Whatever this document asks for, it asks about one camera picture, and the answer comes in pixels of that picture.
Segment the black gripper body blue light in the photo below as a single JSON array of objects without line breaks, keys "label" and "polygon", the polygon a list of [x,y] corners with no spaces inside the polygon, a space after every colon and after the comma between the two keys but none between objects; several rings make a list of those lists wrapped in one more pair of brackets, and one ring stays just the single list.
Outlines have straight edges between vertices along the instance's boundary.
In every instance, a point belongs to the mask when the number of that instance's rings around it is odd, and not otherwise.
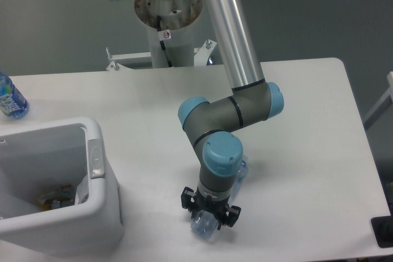
[{"label": "black gripper body blue light", "polygon": [[197,203],[197,213],[201,211],[206,211],[211,214],[216,219],[216,213],[228,205],[228,200],[230,197],[230,190],[223,191],[213,194],[204,195],[200,193],[199,189],[195,191],[195,202]]}]

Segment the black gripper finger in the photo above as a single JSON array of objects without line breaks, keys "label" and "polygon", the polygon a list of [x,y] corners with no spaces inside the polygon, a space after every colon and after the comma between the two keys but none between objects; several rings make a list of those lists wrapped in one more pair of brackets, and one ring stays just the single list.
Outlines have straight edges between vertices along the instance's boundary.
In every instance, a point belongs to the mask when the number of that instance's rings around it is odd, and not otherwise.
[{"label": "black gripper finger", "polygon": [[216,213],[216,220],[219,222],[217,230],[220,230],[222,226],[233,227],[239,219],[240,213],[240,207],[226,205],[225,208]]},{"label": "black gripper finger", "polygon": [[191,213],[191,219],[197,214],[197,203],[195,202],[196,193],[189,187],[184,187],[181,194],[181,206]]}]

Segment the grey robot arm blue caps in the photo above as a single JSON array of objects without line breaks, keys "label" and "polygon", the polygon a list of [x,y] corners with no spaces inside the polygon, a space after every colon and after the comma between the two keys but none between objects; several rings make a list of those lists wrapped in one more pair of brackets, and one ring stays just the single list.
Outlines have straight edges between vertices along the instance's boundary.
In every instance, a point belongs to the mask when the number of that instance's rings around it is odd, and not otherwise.
[{"label": "grey robot arm blue caps", "polygon": [[275,83],[265,80],[240,0],[134,2],[134,11],[148,33],[155,68],[195,64],[190,33],[203,9],[211,16],[232,94],[215,102],[189,98],[178,110],[182,129],[200,162],[197,188],[184,188],[181,204],[200,225],[231,227],[241,213],[229,200],[243,160],[243,145],[234,132],[280,114],[283,95]]}]

